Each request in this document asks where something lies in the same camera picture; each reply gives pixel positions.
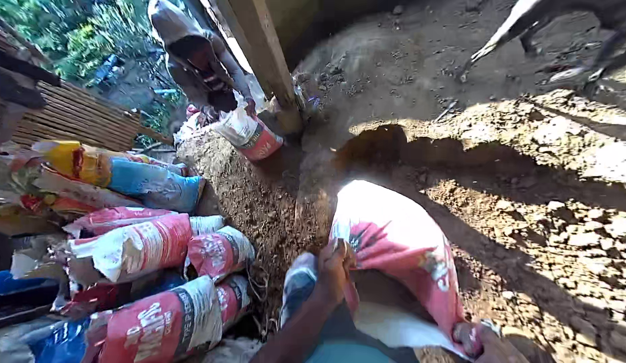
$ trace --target stacked wood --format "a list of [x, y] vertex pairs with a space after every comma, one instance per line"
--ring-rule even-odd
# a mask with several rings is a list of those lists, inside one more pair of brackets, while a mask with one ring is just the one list
[[43, 110], [28, 110], [12, 140], [32, 145], [43, 139], [72, 139], [112, 151], [127, 151], [139, 132], [140, 120], [86, 90], [62, 82], [61, 87], [38, 86], [48, 103]]

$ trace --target stack of bags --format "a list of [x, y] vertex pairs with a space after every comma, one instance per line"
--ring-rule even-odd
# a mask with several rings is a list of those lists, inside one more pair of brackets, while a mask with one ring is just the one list
[[0, 155], [0, 197], [62, 224], [108, 207], [191, 212], [204, 187], [185, 164], [44, 141]]
[[23, 362], [21, 350], [29, 362], [169, 363], [213, 348], [248, 311], [248, 280], [233, 273], [255, 250], [223, 217], [187, 214], [204, 186], [187, 167], [61, 141], [0, 167], [6, 201], [64, 230], [20, 240], [0, 273], [14, 287], [0, 289], [0, 315], [29, 309], [2, 319], [14, 325], [0, 336], [31, 331], [1, 338], [1, 361]]
[[[66, 243], [50, 245], [47, 262], [32, 269], [54, 261], [67, 272], [60, 292], [69, 295], [58, 303], [71, 320], [24, 337], [37, 362], [169, 363], [213, 348], [248, 312], [248, 280], [233, 273], [254, 261], [255, 250], [221, 216], [119, 207], [64, 230]], [[13, 262], [24, 260], [20, 254]], [[188, 281], [188, 268], [198, 277]]]

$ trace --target hooded sweatshirt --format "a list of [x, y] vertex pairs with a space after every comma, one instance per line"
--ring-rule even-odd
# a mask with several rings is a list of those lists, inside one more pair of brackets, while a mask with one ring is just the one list
[[155, 36], [165, 48], [167, 71], [172, 75], [174, 82], [182, 88], [183, 93], [188, 96], [191, 103], [198, 108], [210, 105], [208, 94], [212, 92], [212, 88], [187, 59], [182, 59], [170, 50], [171, 44], [187, 36], [205, 39], [207, 42], [204, 44], [206, 45], [201, 46], [205, 46], [210, 69], [214, 76], [230, 88], [239, 91], [246, 102], [252, 99], [243, 71], [228, 52], [223, 39], [216, 33], [209, 29], [200, 28], [178, 7], [167, 0], [150, 0], [147, 15], [155, 30]]

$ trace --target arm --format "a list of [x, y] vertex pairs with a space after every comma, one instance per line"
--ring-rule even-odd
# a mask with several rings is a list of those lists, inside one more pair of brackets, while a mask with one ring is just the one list
[[226, 68], [228, 74], [232, 77], [232, 80], [234, 81], [234, 88], [239, 91], [241, 95], [243, 95], [243, 99], [249, 106], [252, 105], [252, 113], [254, 113], [255, 101], [250, 93], [250, 87], [248, 87], [246, 75], [243, 73], [241, 67], [239, 67], [236, 63], [232, 54], [228, 51], [225, 43], [223, 43], [223, 39], [214, 35], [212, 37], [212, 48], [214, 48], [214, 53], [223, 64], [223, 67]]
[[346, 243], [339, 243], [336, 250], [333, 244], [326, 246], [320, 253], [319, 278], [313, 293], [250, 363], [303, 362], [315, 348], [326, 320], [344, 300], [342, 287], [349, 282], [348, 269], [355, 263]]

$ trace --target dirt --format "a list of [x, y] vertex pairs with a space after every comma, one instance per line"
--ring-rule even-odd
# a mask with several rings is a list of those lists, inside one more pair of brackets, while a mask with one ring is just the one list
[[293, 73], [317, 110], [301, 148], [253, 165], [221, 137], [180, 146], [210, 182], [200, 213], [255, 243], [263, 337], [290, 262], [327, 243], [335, 195], [359, 178], [430, 213], [454, 245], [468, 317], [538, 344], [531, 361], [626, 362], [626, 70], [595, 102], [542, 84], [606, 35], [575, 13], [536, 37], [543, 55], [513, 41], [455, 82], [512, 4], [419, 2], [322, 42]]

